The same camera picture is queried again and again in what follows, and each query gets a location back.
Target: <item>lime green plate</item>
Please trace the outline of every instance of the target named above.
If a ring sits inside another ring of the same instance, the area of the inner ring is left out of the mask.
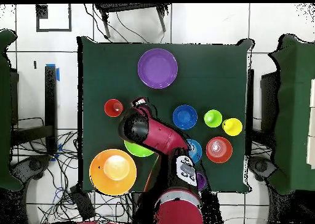
[[[153,151],[146,149],[145,147],[142,147],[136,143],[129,143],[127,141],[124,141],[124,143],[129,153],[133,154],[134,156],[147,157],[154,153]]]

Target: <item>chair leg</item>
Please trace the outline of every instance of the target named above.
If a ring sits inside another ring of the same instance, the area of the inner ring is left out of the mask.
[[[165,28],[165,24],[164,24],[165,10],[162,6],[158,6],[158,7],[156,7],[156,11],[157,11],[157,14],[158,14],[159,19],[160,19],[162,30],[165,33],[166,32],[166,28]]]
[[[101,12],[101,15],[102,15],[102,20],[103,20],[103,23],[104,23],[104,28],[105,28],[106,35],[107,35],[108,38],[110,38],[111,35],[110,35],[110,31],[109,31],[108,25],[107,25],[107,23],[108,23],[107,20],[108,20],[109,15],[103,10],[100,10],[100,12]]]

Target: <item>cup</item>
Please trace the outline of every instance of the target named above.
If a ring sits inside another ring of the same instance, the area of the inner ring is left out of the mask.
[[[122,103],[120,101],[118,101],[117,99],[109,99],[105,103],[104,109],[105,109],[105,113],[109,117],[115,118],[121,114],[121,112],[124,108],[122,106]]]
[[[207,157],[217,164],[226,162],[232,155],[232,144],[224,137],[214,137],[211,139],[206,148]]]
[[[230,136],[239,135],[242,132],[242,122],[236,118],[229,118],[222,123],[223,130]]]
[[[204,122],[209,127],[218,127],[222,122],[222,114],[215,109],[209,110],[204,115]]]

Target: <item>orange plate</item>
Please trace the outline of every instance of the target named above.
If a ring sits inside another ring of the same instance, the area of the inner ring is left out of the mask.
[[[120,155],[129,163],[129,173],[120,181],[112,180],[104,173],[104,163],[110,156],[113,155]],[[107,195],[122,195],[129,191],[134,185],[137,177],[137,168],[134,160],[126,152],[119,149],[108,149],[102,151],[94,157],[90,165],[89,174],[93,186],[101,193]]]

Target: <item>black bar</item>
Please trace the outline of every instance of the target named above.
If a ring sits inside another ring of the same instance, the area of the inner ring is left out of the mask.
[[[249,70],[247,76],[246,117],[245,117],[245,155],[252,152],[253,130],[253,70]]]
[[[57,151],[57,97],[56,97],[56,67],[45,66],[45,126],[51,126],[52,131],[46,137],[48,153]]]
[[[274,133],[262,130],[252,130],[252,141],[260,143],[267,146],[273,150],[276,149],[276,140],[274,138]]]
[[[52,126],[37,126],[27,129],[19,129],[12,132],[12,146],[27,143],[54,134]]]
[[[277,94],[280,88],[278,71],[261,76],[261,129],[273,132],[279,113]]]
[[[18,83],[18,73],[16,69],[11,69],[10,71],[10,81],[11,81],[11,103],[12,103],[12,125],[18,123],[18,98],[17,98],[17,83]]]

